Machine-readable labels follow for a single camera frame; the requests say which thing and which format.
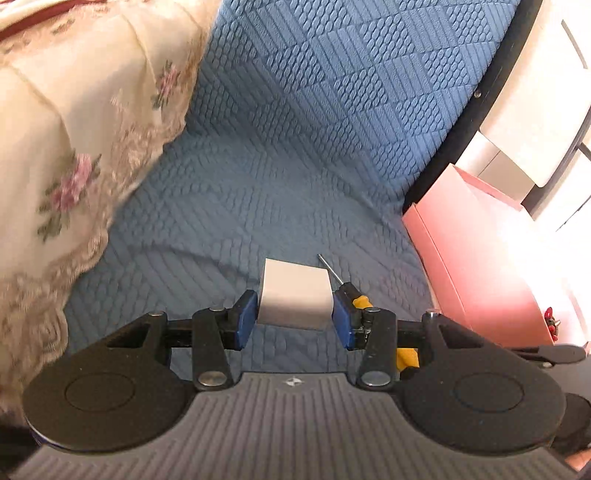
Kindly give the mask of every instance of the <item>screwdriver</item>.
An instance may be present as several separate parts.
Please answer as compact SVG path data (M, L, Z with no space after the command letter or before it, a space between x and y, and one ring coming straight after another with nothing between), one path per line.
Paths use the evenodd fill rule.
M328 271L332 273L335 280L339 282L341 288L345 291L345 294L350 299L353 299L353 306L355 308L366 309L368 307L373 307L367 295L363 295L350 281L343 282L322 254L318 254L318 259ZM418 367L418 355L416 351L413 348L398 348L396 350L396 367L399 371L404 370L406 367Z

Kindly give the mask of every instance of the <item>pink box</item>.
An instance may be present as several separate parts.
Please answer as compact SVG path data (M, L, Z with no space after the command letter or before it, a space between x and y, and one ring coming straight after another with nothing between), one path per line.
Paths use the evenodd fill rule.
M519 203L449 165L402 221L446 316L503 346L551 345L551 306L558 342L586 343L576 299Z

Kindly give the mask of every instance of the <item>lace trim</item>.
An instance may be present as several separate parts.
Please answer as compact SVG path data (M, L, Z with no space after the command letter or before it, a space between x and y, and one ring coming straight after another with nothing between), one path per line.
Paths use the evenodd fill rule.
M206 32L200 35L191 45L168 103L161 107L160 126L138 124L121 100L113 99L118 140L111 148L112 167L102 172L100 186L93 192L96 221L90 237L52 263L42 278L16 275L0 281L0 423L24 424L24 388L66 348L63 307L72 285L99 261L115 210L155 163L152 153L183 130L206 44Z

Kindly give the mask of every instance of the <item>logo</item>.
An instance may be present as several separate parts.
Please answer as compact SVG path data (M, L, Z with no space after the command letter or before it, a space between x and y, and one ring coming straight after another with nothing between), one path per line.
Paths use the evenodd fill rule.
M298 385L301 385L302 383L304 383L304 381L297 378L297 377L291 377L291 378L288 378L287 380L285 380L284 383L289 385L290 387L297 387Z

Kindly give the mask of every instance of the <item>pink flower pattern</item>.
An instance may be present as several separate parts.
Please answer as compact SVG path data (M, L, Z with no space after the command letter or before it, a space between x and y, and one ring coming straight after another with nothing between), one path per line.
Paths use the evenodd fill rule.
M51 208L56 212L69 212L80 201L92 173L92 158L89 154L76 155L76 165L70 175L62 178L60 186L50 194Z
M168 104L174 88L177 86L180 71L170 60L166 61L164 68L156 81L156 95L152 96L152 108L158 110Z
M46 200L39 207L40 213L49 213L37 234L45 242L57 236L62 227L69 224L69 213L86 196L88 186L100 175L100 155L93 159L89 154L72 153L72 167L59 181L45 192Z

